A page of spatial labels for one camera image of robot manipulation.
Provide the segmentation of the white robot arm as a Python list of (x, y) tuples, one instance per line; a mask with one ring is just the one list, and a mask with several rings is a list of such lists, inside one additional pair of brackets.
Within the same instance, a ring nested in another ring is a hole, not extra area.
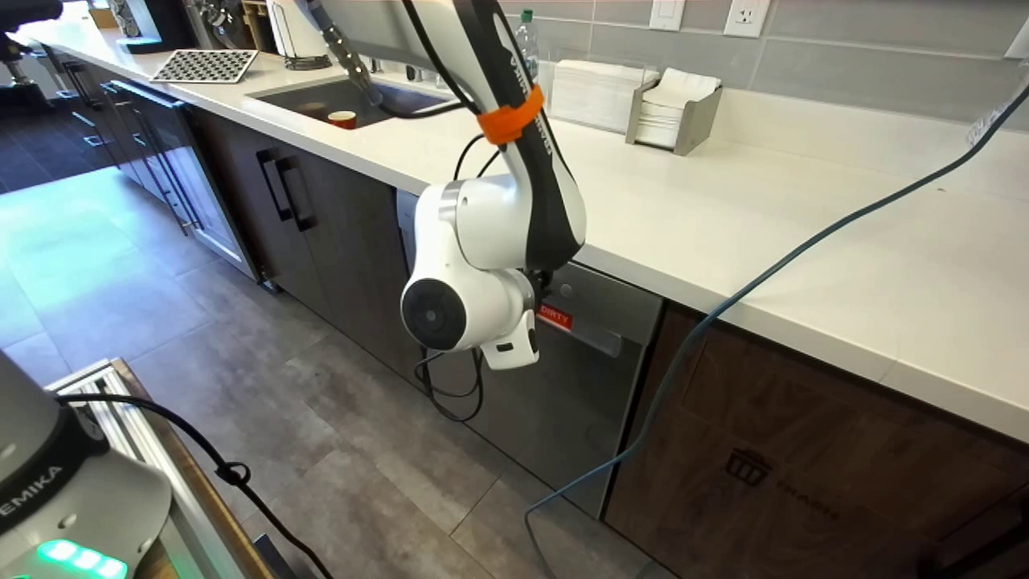
[(502, 177), (434, 184), (415, 203), (415, 268), (398, 295), (427, 350), (479, 350), (492, 370), (539, 362), (546, 276), (587, 245), (587, 199), (545, 91), (499, 0), (307, 0), (310, 20), (369, 107), (367, 58), (431, 67), (506, 158)]

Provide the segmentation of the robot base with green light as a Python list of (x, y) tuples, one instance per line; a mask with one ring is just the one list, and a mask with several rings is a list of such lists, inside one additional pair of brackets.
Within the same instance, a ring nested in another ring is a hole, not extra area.
[(166, 515), (165, 474), (0, 362), (0, 579), (132, 579)]

